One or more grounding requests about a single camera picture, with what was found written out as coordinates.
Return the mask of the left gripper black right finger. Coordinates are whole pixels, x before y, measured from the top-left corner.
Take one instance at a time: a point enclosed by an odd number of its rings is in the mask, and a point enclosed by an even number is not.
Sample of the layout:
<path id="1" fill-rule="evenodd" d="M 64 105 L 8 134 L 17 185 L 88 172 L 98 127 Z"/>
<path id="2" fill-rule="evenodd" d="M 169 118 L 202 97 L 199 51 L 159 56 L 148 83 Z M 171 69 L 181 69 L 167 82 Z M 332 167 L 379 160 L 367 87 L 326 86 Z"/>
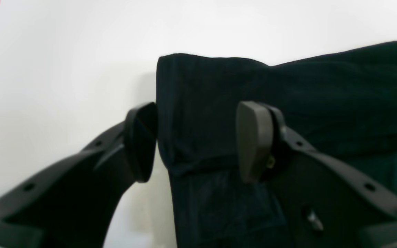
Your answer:
<path id="1" fill-rule="evenodd" d="M 397 248 L 397 195 L 317 151 L 279 109 L 241 101 L 236 141 L 242 181 L 266 183 L 293 248 Z"/>

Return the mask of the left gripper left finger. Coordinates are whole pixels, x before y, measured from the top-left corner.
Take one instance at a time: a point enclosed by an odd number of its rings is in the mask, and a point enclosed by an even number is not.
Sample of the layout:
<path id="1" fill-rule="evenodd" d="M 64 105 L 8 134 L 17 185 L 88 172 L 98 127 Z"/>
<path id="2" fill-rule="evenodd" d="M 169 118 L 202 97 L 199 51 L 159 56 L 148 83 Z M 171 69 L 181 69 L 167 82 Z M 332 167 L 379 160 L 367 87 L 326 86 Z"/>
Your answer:
<path id="1" fill-rule="evenodd" d="M 0 197 L 0 247 L 102 248 L 116 207 L 134 183 L 148 182 L 155 157 L 154 102 L 76 154 Z"/>

